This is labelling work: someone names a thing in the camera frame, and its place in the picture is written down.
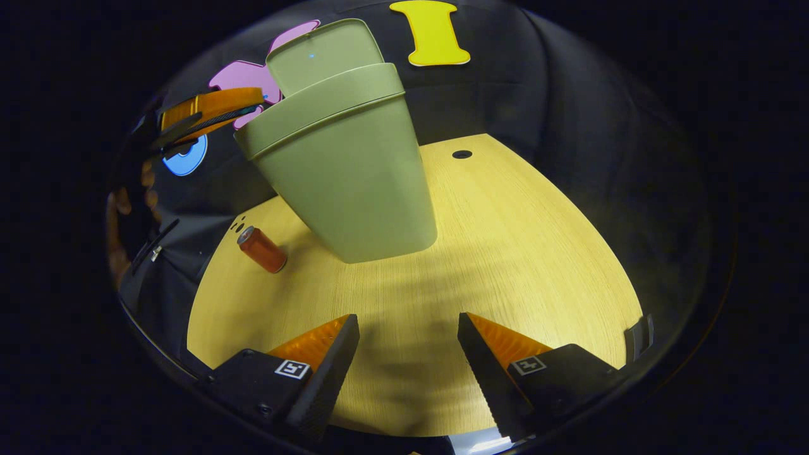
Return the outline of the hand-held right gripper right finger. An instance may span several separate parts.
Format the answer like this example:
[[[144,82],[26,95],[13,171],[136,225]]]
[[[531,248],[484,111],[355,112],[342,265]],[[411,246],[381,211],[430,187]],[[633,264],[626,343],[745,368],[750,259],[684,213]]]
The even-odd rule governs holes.
[[[555,431],[623,383],[618,369],[577,344],[550,348],[473,313],[458,341],[503,437]]]

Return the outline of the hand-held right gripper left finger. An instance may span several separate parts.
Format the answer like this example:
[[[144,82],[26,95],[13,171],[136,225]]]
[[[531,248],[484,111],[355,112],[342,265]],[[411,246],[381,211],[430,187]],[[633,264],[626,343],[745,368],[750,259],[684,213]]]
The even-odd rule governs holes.
[[[243,349],[202,375],[197,389],[248,425],[295,443],[318,442],[360,339],[346,314],[268,352]]]

